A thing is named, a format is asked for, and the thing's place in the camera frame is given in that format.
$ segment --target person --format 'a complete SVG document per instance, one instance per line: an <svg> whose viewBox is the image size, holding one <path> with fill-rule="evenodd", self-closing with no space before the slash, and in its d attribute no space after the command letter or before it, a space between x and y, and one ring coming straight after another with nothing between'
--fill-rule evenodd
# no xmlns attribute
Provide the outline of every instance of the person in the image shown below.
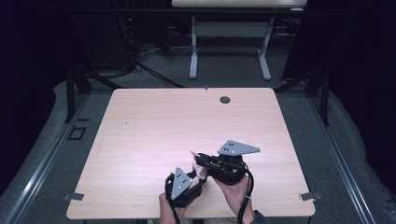
<svg viewBox="0 0 396 224"><path fill-rule="evenodd" d="M248 176L242 178L242 180L235 185L225 185L222 182L214 179L215 182L221 188L221 191L224 194L225 200L227 204L230 206L231 210L238 216L239 209L241 208L242 201L244 201L246 197L246 192L248 189ZM169 205L169 202L166 200L165 193L160 194L160 221L161 224L175 224L175 218L173 216L172 208ZM177 212L178 218L181 220L187 209L191 204L186 206L185 208L175 208ZM254 211L251 200L249 200L247 204L247 208L245 210L243 216L243 224L270 224L270 221L265 218L259 211Z"/></svg>

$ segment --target white table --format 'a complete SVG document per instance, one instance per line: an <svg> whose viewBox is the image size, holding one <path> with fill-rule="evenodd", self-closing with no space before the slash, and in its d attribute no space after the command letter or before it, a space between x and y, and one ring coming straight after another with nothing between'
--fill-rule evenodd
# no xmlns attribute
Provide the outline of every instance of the white table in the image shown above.
<svg viewBox="0 0 396 224"><path fill-rule="evenodd" d="M173 0L173 7L259 7L293 8L305 7L306 0ZM190 78L197 78L198 49L197 36L241 36L263 37L262 47L257 51L262 75L271 80L271 74L265 59L268 42L271 38L274 20L268 22L199 22L191 20L191 66Z"/></svg>
<svg viewBox="0 0 396 224"><path fill-rule="evenodd" d="M228 104L219 98L227 96ZM71 219L157 218L164 181L190 151L217 154L232 139L261 149L244 155L253 207L268 217L315 213L288 129L271 89L116 90L67 210ZM186 218L234 217L211 177Z"/></svg>

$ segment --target human hand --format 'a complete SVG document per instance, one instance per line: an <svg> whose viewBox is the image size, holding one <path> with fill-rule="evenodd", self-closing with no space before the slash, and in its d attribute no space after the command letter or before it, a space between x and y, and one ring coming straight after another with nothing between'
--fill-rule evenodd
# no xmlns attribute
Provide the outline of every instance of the human hand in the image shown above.
<svg viewBox="0 0 396 224"><path fill-rule="evenodd" d="M172 208L169 205L169 202L166 200L165 193L160 194L159 200L160 200L161 224L175 224L176 220L175 220L175 217L173 215ZM178 207L175 208L178 219L181 220L184 217L184 214L186 213L186 211L189 208L190 204L187 205L185 208L178 208Z"/></svg>
<svg viewBox="0 0 396 224"><path fill-rule="evenodd" d="M221 181L218 181L217 179L214 180L221 188L227 204L230 206L231 210L238 216L242 202L247 197L248 176L245 175L239 183L234 185L226 185ZM251 221L253 221L255 216L256 214L253 211L251 200L249 200L242 221L244 224L250 223Z"/></svg>

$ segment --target gray floor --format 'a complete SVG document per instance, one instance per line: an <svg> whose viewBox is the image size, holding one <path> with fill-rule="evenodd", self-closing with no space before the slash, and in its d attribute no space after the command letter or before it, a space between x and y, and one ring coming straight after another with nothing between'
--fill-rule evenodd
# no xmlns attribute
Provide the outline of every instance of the gray floor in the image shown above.
<svg viewBox="0 0 396 224"><path fill-rule="evenodd" d="M292 41L274 37L267 53L267 61L271 81L264 81L261 75L256 50L260 47L257 39L220 39L205 40L200 45L198 78L190 80L190 54L176 54L173 51L154 50L150 57L143 61L149 68L173 79L187 87L267 87L275 88L281 85L280 77ZM126 88L168 88L157 78L141 71L112 79ZM56 105L53 108L48 123L37 139L35 146L26 159L19 173L0 199L0 221L17 220L20 223L82 223L66 217L68 202L62 200L65 192L73 192L101 119L105 113L111 91L101 83L92 80L94 91L90 96L78 96L80 102L85 102L78 111L76 119L69 124L86 128L81 140L60 140L66 138L70 129L65 130L66 118L65 85L55 88ZM291 140L302 165L307 183L311 191L320 192L323 199L316 201L317 212L312 216L311 223L362 223L357 212L351 192L346 181L336 165L326 132L317 116L316 99L305 98L301 87L293 91L280 93L279 101L283 116L287 123ZM364 144L359 131L337 98L331 94L329 104L330 132L336 140L346 164L353 174L354 180L367 203L376 223L396 223L391 213L394 202L379 183L375 173L365 161ZM23 190L40 166L43 158L54 147L59 148L59 154L54 156L54 163L44 174L41 186L31 195L29 203L20 203ZM25 209L15 215L16 204L24 204ZM271 217L274 223L307 223L306 217ZM89 220L88 223L133 223L133 220Z"/></svg>

